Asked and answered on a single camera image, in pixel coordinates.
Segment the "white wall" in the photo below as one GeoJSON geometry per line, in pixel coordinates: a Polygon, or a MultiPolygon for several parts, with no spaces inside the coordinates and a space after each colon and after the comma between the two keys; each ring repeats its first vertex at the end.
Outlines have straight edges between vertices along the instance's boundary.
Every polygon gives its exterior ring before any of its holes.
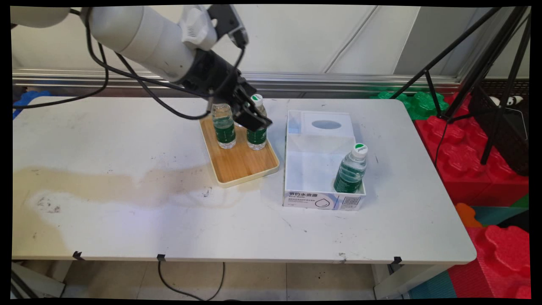
{"type": "MultiPolygon", "coordinates": [[[[152,5],[177,22],[181,5],[152,5]]],[[[245,72],[321,73],[367,17],[373,5],[238,4],[249,35],[245,72]]],[[[419,7],[382,6],[330,73],[392,74],[419,7]]],[[[213,50],[234,62],[238,49],[223,37],[213,50]]],[[[75,15],[53,27],[11,31],[12,65],[24,68],[101,69],[87,53],[85,28],[75,15]]],[[[112,51],[108,62],[122,64],[112,51]]],[[[142,70],[134,64],[134,69],[142,70]]]]}
{"type": "Polygon", "coordinates": [[[379,6],[329,72],[393,74],[419,10],[379,6]]]}

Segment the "orange foam block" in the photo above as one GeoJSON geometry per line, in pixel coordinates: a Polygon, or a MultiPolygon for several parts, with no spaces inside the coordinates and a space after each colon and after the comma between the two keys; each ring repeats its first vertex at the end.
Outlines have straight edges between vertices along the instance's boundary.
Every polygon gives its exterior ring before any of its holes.
{"type": "Polygon", "coordinates": [[[455,210],[459,214],[459,218],[461,218],[461,222],[463,222],[463,225],[467,228],[476,228],[476,227],[482,227],[482,224],[478,222],[474,216],[476,215],[476,212],[473,208],[469,207],[468,205],[459,202],[455,205],[455,210]]]}

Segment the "white cardboard box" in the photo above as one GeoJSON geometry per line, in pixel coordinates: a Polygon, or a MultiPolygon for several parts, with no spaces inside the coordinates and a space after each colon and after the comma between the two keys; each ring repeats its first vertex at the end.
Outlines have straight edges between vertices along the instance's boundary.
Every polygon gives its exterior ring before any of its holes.
{"type": "Polygon", "coordinates": [[[355,143],[348,113],[288,111],[283,206],[359,210],[364,183],[353,194],[333,188],[340,163],[355,143]]]}

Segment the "bamboo tray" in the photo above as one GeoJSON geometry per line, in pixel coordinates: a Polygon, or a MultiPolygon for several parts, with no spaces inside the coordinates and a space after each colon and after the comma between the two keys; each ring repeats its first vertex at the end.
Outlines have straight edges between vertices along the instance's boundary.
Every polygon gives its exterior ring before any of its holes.
{"type": "Polygon", "coordinates": [[[218,185],[223,188],[254,180],[279,170],[279,159],[269,141],[262,150],[252,150],[247,145],[247,130],[235,126],[237,143],[231,149],[223,149],[216,141],[212,119],[199,121],[207,152],[211,159],[218,185]]]}

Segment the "table leg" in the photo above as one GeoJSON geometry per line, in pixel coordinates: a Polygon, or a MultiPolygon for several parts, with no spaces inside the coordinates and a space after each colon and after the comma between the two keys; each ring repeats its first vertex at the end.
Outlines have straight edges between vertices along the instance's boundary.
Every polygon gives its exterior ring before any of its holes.
{"type": "Polygon", "coordinates": [[[392,299],[448,270],[453,265],[404,265],[375,286],[377,300],[392,299]]]}
{"type": "Polygon", "coordinates": [[[11,263],[11,269],[38,297],[44,297],[45,295],[60,297],[64,290],[65,284],[13,262],[11,263]]]}

